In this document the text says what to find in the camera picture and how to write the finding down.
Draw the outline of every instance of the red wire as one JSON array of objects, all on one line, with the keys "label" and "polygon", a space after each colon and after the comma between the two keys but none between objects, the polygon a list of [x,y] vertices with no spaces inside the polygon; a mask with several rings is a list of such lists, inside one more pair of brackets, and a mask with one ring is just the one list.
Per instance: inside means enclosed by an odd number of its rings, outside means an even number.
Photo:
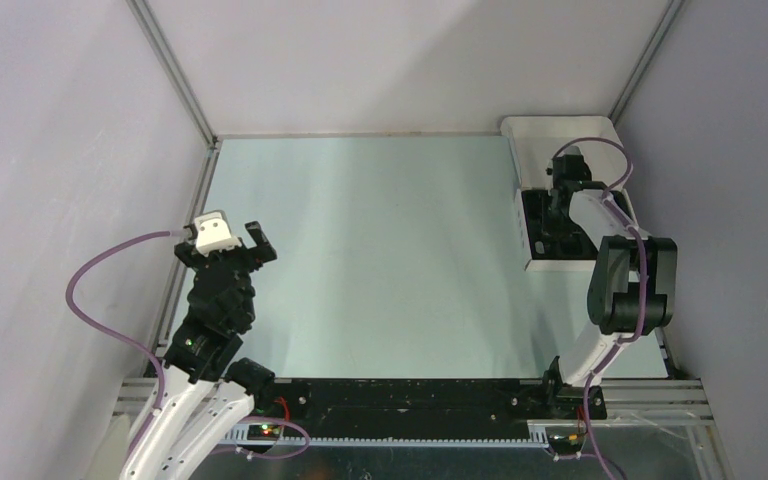
[{"label": "red wire", "polygon": [[578,408],[575,409],[575,416],[578,419],[576,429],[578,430],[578,433],[581,434],[581,417],[583,416],[581,413],[581,406],[578,406]]},{"label": "red wire", "polygon": [[290,407],[287,406],[287,400],[284,397],[278,397],[275,399],[275,403],[284,407],[284,420],[290,421]]}]

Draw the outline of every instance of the white bracket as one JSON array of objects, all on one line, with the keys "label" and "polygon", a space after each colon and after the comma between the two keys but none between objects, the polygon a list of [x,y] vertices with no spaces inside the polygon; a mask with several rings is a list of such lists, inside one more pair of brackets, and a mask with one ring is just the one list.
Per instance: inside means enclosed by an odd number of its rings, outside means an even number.
[{"label": "white bracket", "polygon": [[[572,349],[561,355],[558,365],[561,369],[561,379],[564,383],[568,383],[573,387],[583,387],[587,377],[596,370],[596,367],[614,348],[617,340],[624,336],[627,337],[630,334],[615,333],[612,335],[602,335],[599,327],[588,323],[584,330],[578,334]],[[620,351],[614,355],[613,360],[608,365],[605,365],[602,372],[593,378],[590,382],[592,386],[599,385],[602,382],[602,375],[626,347],[628,347],[627,343],[619,345]]]},{"label": "white bracket", "polygon": [[[156,478],[166,452],[187,419],[213,388],[213,382],[200,380],[195,384],[189,383],[189,374],[177,367],[166,367],[163,371],[166,391],[163,392],[160,410],[152,411],[154,419],[122,467],[119,480]],[[146,408],[151,408],[151,405],[146,404]]]},{"label": "white bracket", "polygon": [[254,397],[242,385],[233,382],[220,384],[216,395],[175,442],[157,478],[190,478],[213,447],[252,410]]},{"label": "white bracket", "polygon": [[225,212],[217,210],[193,220],[196,228],[196,250],[204,256],[216,250],[230,250],[242,246],[243,241],[231,233]]},{"label": "white bracket", "polygon": [[[590,241],[593,242],[597,249],[604,237],[619,235],[621,237],[633,238],[620,223],[619,219],[605,207],[605,203],[611,203],[617,210],[620,210],[613,196],[602,198],[602,190],[575,192],[572,200],[570,200],[570,220],[577,223],[584,230],[584,233],[587,234],[587,237],[590,238]],[[629,216],[629,220],[633,225],[637,226],[637,220],[633,216]],[[649,233],[645,230],[638,227],[637,231],[640,232],[640,237],[644,240],[649,238]]]}]

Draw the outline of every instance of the light blue table surface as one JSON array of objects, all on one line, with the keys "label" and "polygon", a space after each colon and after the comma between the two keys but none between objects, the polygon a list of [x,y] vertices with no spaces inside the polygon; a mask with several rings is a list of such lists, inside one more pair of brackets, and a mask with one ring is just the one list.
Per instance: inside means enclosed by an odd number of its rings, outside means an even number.
[{"label": "light blue table surface", "polygon": [[[539,377],[592,328],[590,274],[523,270],[516,187],[504,137],[225,140],[205,211],[249,245],[259,221],[278,251],[238,358],[280,377]],[[665,377],[654,336],[605,376]]]}]

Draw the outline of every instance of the gray wall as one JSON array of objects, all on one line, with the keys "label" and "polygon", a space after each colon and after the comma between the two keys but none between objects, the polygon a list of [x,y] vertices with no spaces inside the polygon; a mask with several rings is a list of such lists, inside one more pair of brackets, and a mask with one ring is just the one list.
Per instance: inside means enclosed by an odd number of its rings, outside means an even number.
[{"label": "gray wall", "polygon": [[[140,355],[64,302],[83,262],[181,225],[205,146],[126,2],[0,2],[0,479],[81,478]],[[76,291],[141,340],[172,241]]]},{"label": "gray wall", "polygon": [[640,217],[680,249],[670,344],[738,478],[768,478],[768,2],[692,2],[619,126]]},{"label": "gray wall", "polygon": [[220,134],[606,113],[667,0],[153,1]]}]

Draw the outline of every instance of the purple cable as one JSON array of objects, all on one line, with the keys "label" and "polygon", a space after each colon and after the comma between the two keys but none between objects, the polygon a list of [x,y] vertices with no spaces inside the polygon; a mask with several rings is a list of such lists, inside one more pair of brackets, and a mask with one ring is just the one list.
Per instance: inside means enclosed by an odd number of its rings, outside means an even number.
[{"label": "purple cable", "polygon": [[269,418],[269,417],[246,417],[243,419],[243,422],[241,423],[269,423],[272,425],[281,425],[283,427],[290,427],[293,430],[302,434],[302,436],[305,439],[305,443],[304,445],[302,445],[302,448],[290,453],[285,453],[283,455],[264,455],[262,453],[256,453],[250,450],[246,450],[243,447],[223,447],[223,448],[217,448],[216,450],[210,452],[208,456],[218,455],[220,453],[245,453],[247,456],[251,455],[254,458],[262,458],[264,460],[285,460],[287,458],[292,458],[297,455],[301,455],[302,453],[304,453],[305,450],[308,449],[308,447],[310,447],[310,435],[307,433],[307,430],[305,430],[300,425],[295,424],[289,420],[284,420],[283,418]]},{"label": "purple cable", "polygon": [[596,436],[594,435],[593,429],[590,425],[590,408],[589,408],[589,398],[590,398],[590,385],[593,382],[593,379],[596,378],[599,374],[602,373],[602,371],[607,368],[607,366],[613,361],[614,357],[617,356],[619,353],[620,345],[622,344],[628,344],[633,343],[637,341],[643,334],[643,325],[644,321],[646,319],[646,290],[648,288],[649,284],[649,272],[648,272],[648,266],[646,264],[646,246],[643,243],[643,238],[640,236],[640,232],[637,231],[637,228],[634,226],[634,223],[631,221],[630,218],[619,208],[616,206],[616,204],[613,201],[613,198],[611,196],[611,190],[621,185],[623,182],[628,180],[628,177],[631,176],[631,171],[633,169],[633,165],[631,163],[631,160],[628,158],[628,154],[625,151],[625,148],[623,148],[622,145],[619,143],[609,140],[607,138],[602,137],[580,137],[573,140],[570,140],[569,142],[565,143],[561,148],[558,149],[557,152],[555,152],[554,155],[552,155],[552,158],[556,158],[564,151],[575,145],[576,143],[581,142],[600,142],[605,143],[607,145],[610,145],[617,150],[619,150],[620,153],[622,153],[623,157],[626,161],[626,167],[625,172],[618,178],[614,183],[608,185],[605,187],[605,189],[602,191],[602,203],[605,205],[605,207],[611,211],[611,213],[614,215],[614,217],[619,220],[619,222],[625,227],[626,231],[628,231],[633,237],[635,242],[637,242],[637,251],[639,253],[640,257],[640,285],[639,285],[639,291],[640,291],[640,300],[638,302],[638,314],[637,314],[637,324],[634,328],[634,334],[629,338],[621,338],[617,340],[617,343],[611,348],[611,350],[608,352],[607,355],[602,359],[601,362],[596,366],[595,369],[593,369],[593,372],[587,377],[587,381],[584,384],[584,423],[587,426],[587,434],[590,436],[590,443],[593,445],[593,456],[596,457],[597,460],[599,460],[599,464],[602,465],[602,470],[605,471],[605,474],[608,475],[608,478],[611,480],[616,480],[616,477],[611,473],[610,469],[608,468],[608,462],[610,462],[612,465],[614,465],[623,478],[626,478],[625,473],[622,471],[622,469],[619,468],[619,465],[616,465],[614,462],[606,459],[602,456],[602,453],[599,451],[599,445],[596,443]]},{"label": "purple cable", "polygon": [[[85,263],[84,266],[79,268],[78,271],[75,272],[74,275],[72,275],[72,278],[69,280],[69,285],[66,287],[66,305],[69,305],[69,309],[72,310],[72,312],[75,315],[77,315],[78,318],[83,320],[87,325],[100,331],[101,333],[109,335],[115,338],[116,340],[119,340],[120,342],[127,343],[128,345],[136,348],[137,350],[142,352],[143,355],[148,357],[148,360],[151,362],[151,364],[154,366],[154,370],[157,372],[157,396],[154,398],[154,404],[152,405],[154,408],[160,408],[160,402],[163,398],[163,391],[166,387],[166,380],[163,377],[163,367],[160,364],[160,359],[158,359],[151,352],[151,350],[146,348],[140,342],[128,336],[122,335],[121,333],[117,332],[116,330],[113,330],[112,328],[105,327],[104,325],[96,322],[89,315],[84,313],[84,311],[81,310],[80,307],[78,307],[78,305],[75,304],[75,286],[78,285],[78,280],[80,280],[85,273],[87,273],[92,267],[98,265],[108,257],[115,255],[116,253],[119,253],[122,250],[125,250],[126,248],[134,246],[138,243],[142,243],[154,238],[162,238],[162,237],[169,237],[169,236],[172,236],[172,232],[170,231],[147,233],[145,235],[140,235],[139,237],[128,240],[127,242],[120,243],[119,245],[116,245],[115,247],[112,247],[108,250],[105,250],[104,252],[93,257],[93,259],[90,260],[89,262]],[[148,427],[151,424],[151,421],[153,418],[154,418],[153,415],[149,415],[146,417],[142,426],[137,431],[136,436],[134,436],[134,439],[131,441],[131,444],[128,446],[128,455],[131,454],[131,452],[139,443],[140,439],[143,437],[143,435],[145,435],[145,432],[146,430],[148,430]]]},{"label": "purple cable", "polygon": [[633,165],[631,164],[631,160],[628,159],[628,154],[625,153],[625,148],[623,148],[622,145],[620,145],[619,143],[617,143],[617,142],[615,142],[613,140],[607,139],[607,138],[602,138],[602,137],[579,137],[579,138],[570,140],[569,142],[565,143],[564,146],[559,148],[558,151],[555,152],[554,155],[552,155],[552,158],[554,159],[554,158],[558,157],[560,154],[564,153],[564,150],[566,150],[569,147],[575,145],[576,143],[582,143],[582,142],[606,143],[606,144],[616,148],[617,150],[619,150],[620,153],[623,154],[623,157],[625,157],[625,173],[623,173],[622,176],[620,176],[620,178],[617,179],[617,181],[615,181],[614,183],[608,185],[608,187],[605,189],[605,191],[611,191],[614,188],[616,188],[619,185],[621,185],[626,180],[628,180],[628,177],[631,176],[631,170],[634,168]]},{"label": "purple cable", "polygon": [[[549,455],[553,457],[555,456],[554,451],[551,451],[551,449],[547,453],[549,453]],[[593,453],[582,453],[580,457],[576,455],[558,455],[558,460],[579,460],[581,458],[595,458],[597,460],[599,459],[599,457]],[[614,467],[614,470],[616,470],[620,474],[623,480],[628,480],[628,475],[625,474],[625,470],[623,470],[622,467],[620,467],[617,462],[611,460],[608,457],[602,457],[602,458],[604,458],[605,461],[608,462],[608,464]]]},{"label": "purple cable", "polygon": [[608,478],[611,480],[616,480],[616,477],[611,473],[611,470],[608,468],[607,462],[605,461],[605,457],[602,456],[602,452],[599,451],[599,444],[596,442],[596,435],[593,431],[593,426],[590,425],[590,402],[588,401],[590,399],[590,384],[593,382],[593,379],[602,373],[602,370],[607,367],[611,361],[613,361],[614,357],[617,356],[617,354],[620,351],[619,345],[614,345],[610,351],[608,351],[608,354],[605,355],[605,358],[602,359],[601,362],[599,362],[599,365],[596,366],[596,368],[593,370],[593,373],[590,374],[590,376],[587,377],[587,381],[584,382],[584,426],[587,430],[587,436],[590,437],[590,444],[593,445],[593,453],[596,455],[596,459],[599,460],[599,464],[602,465],[602,470],[605,471],[605,474],[608,475]]}]

